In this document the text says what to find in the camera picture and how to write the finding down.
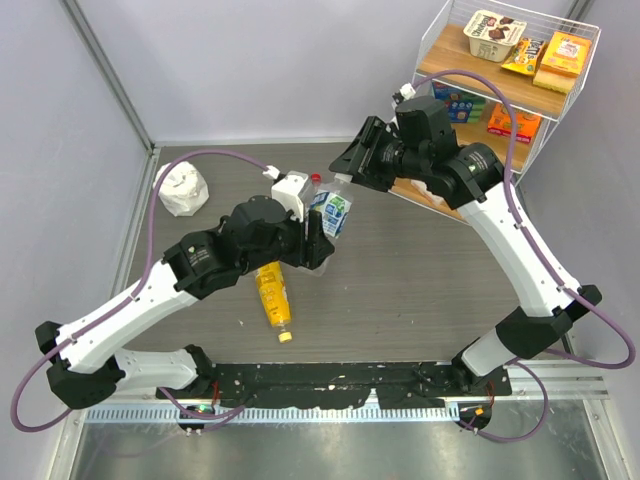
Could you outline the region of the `clear bottle blue green label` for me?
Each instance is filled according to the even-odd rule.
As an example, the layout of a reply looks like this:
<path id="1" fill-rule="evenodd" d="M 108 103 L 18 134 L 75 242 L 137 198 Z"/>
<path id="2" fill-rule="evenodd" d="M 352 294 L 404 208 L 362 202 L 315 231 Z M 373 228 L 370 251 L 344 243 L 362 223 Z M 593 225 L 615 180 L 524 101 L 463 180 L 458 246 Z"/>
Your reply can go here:
<path id="1" fill-rule="evenodd" d="M 333 243 L 336 251 L 336 243 L 346 225 L 346 220 L 353 205 L 351 183 L 343 183 L 334 179 L 323 183 L 314 199 L 310 210 L 319 211 L 322 214 L 323 234 Z M 329 264 L 329 258 L 318 268 L 309 268 L 310 274 L 316 277 L 322 276 Z"/>

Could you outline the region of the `white bottle cap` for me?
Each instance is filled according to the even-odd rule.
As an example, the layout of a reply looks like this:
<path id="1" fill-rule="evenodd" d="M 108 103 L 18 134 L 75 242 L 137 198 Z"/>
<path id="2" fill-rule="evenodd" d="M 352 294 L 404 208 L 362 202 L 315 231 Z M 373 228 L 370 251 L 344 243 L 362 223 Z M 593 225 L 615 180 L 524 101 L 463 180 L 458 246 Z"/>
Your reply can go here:
<path id="1" fill-rule="evenodd" d="M 341 173 L 336 173 L 334 175 L 334 179 L 343 183 L 351 183 L 352 182 L 352 176 L 348 175 L 348 174 L 341 174 Z"/>

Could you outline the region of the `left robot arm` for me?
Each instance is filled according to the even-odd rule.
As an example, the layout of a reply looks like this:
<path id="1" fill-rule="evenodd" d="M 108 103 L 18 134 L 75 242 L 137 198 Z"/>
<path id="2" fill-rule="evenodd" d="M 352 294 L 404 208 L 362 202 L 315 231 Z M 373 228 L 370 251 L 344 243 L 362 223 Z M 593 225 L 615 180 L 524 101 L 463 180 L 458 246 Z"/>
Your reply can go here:
<path id="1" fill-rule="evenodd" d="M 136 352 L 125 344 L 269 263 L 315 270 L 334 251 L 320 212 L 311 210 L 297 219 L 278 201 L 254 196 L 218 226 L 186 234 L 139 281 L 90 314 L 69 324 L 37 327 L 39 347 L 51 357 L 46 371 L 50 389 L 72 410 L 144 388 L 202 398 L 216 380 L 202 348 Z"/>

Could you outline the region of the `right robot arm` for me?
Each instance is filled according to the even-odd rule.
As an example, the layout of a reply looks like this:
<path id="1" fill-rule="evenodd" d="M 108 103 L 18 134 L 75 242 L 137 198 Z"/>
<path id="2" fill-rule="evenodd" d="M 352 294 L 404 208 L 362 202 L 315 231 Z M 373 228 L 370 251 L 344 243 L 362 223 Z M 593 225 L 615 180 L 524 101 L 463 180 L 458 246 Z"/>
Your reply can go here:
<path id="1" fill-rule="evenodd" d="M 397 179 L 423 182 L 484 241 L 511 282 L 518 307 L 452 360 L 457 391 L 472 395 L 510 360 L 531 359 L 552 346 L 601 302 L 594 285 L 582 285 L 554 256 L 542 262 L 529 243 L 538 236 L 504 181 L 504 166 L 482 143 L 461 146 L 446 105 L 431 96 L 399 104 L 395 121 L 365 120 L 347 149 L 329 166 L 352 183 L 387 192 Z"/>

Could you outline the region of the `red cap clear bottle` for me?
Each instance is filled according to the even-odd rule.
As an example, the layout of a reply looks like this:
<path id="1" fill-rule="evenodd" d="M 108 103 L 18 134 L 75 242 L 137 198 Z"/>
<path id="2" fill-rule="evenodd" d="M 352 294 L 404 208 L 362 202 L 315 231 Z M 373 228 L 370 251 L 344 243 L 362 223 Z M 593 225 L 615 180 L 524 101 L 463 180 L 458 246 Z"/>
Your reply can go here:
<path id="1" fill-rule="evenodd" d="M 311 209 L 312 205 L 314 204 L 314 199 L 322 185 L 322 176 L 320 173 L 312 173 L 309 179 L 310 187 L 305 197 L 305 204 L 308 209 Z"/>

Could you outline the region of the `yellow label bottle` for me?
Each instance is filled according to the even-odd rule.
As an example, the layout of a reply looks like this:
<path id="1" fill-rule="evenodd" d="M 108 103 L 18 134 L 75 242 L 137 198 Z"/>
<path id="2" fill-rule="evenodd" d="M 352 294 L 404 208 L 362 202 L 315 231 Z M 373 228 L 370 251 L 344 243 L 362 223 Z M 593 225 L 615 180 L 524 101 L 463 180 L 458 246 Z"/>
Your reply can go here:
<path id="1" fill-rule="evenodd" d="M 292 321 L 286 284 L 279 262 L 260 267 L 255 273 L 255 283 L 270 327 L 277 332 L 281 344 L 293 339 Z"/>

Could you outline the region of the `white pink small box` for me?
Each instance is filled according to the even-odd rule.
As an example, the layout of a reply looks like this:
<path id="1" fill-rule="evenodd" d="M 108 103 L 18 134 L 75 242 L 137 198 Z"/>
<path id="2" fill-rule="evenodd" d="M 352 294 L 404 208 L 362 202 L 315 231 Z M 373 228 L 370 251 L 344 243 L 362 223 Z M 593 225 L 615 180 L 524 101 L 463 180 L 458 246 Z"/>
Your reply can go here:
<path id="1" fill-rule="evenodd" d="M 411 180 L 411 186 L 425 199 L 431 202 L 433 205 L 441 206 L 446 204 L 445 200 L 433 192 L 429 191 L 427 185 L 419 180 Z"/>

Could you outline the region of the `blue green box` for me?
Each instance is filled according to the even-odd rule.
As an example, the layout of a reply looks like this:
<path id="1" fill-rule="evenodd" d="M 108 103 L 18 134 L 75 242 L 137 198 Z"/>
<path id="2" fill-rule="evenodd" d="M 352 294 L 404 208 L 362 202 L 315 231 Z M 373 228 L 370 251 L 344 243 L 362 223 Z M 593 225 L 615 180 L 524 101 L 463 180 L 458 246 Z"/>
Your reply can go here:
<path id="1" fill-rule="evenodd" d="M 442 101 L 452 123 L 477 123 L 486 107 L 484 97 L 463 91 L 444 83 L 432 81 L 433 96 Z"/>

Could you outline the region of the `crumpled white paper towel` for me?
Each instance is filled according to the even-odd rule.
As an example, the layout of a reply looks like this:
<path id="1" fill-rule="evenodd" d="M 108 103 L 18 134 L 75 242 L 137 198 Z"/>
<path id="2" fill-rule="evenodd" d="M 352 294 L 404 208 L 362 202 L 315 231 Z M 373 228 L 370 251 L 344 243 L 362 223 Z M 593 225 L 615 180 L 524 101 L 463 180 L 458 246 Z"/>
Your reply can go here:
<path id="1" fill-rule="evenodd" d="M 174 217 L 191 217 L 209 200 L 209 188 L 196 167 L 184 161 L 164 178 L 157 198 Z"/>

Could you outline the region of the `orange snack box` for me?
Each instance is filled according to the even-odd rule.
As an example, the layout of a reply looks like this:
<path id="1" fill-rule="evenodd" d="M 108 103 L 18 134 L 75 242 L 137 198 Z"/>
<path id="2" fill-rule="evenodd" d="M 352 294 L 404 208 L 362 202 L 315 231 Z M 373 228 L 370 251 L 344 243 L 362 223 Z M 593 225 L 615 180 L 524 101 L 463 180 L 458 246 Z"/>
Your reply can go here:
<path id="1" fill-rule="evenodd" d="M 514 110 L 516 121 L 502 103 L 494 106 L 487 123 L 487 132 L 501 137 L 509 137 L 513 126 L 516 126 L 516 140 L 523 144 L 531 144 L 541 124 L 542 117 L 533 113 Z"/>

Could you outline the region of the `white yogurt cup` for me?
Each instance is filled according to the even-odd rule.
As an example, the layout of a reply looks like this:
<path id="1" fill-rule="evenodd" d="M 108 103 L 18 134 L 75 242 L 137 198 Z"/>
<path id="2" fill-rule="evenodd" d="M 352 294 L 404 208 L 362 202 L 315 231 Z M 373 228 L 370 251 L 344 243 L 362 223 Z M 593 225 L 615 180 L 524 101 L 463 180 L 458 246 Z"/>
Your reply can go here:
<path id="1" fill-rule="evenodd" d="M 463 29 L 470 54 L 492 62 L 503 62 L 518 44 L 528 24 L 488 10 L 476 11 Z"/>

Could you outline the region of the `yellow candy bag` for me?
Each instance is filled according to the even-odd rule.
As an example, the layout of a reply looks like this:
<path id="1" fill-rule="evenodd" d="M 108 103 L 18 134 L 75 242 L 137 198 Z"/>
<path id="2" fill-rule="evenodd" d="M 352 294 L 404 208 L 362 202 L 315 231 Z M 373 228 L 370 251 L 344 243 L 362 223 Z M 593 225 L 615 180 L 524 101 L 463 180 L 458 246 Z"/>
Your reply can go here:
<path id="1" fill-rule="evenodd" d="M 544 55 L 547 42 L 544 40 L 522 37 L 501 68 L 513 73 L 533 77 Z"/>

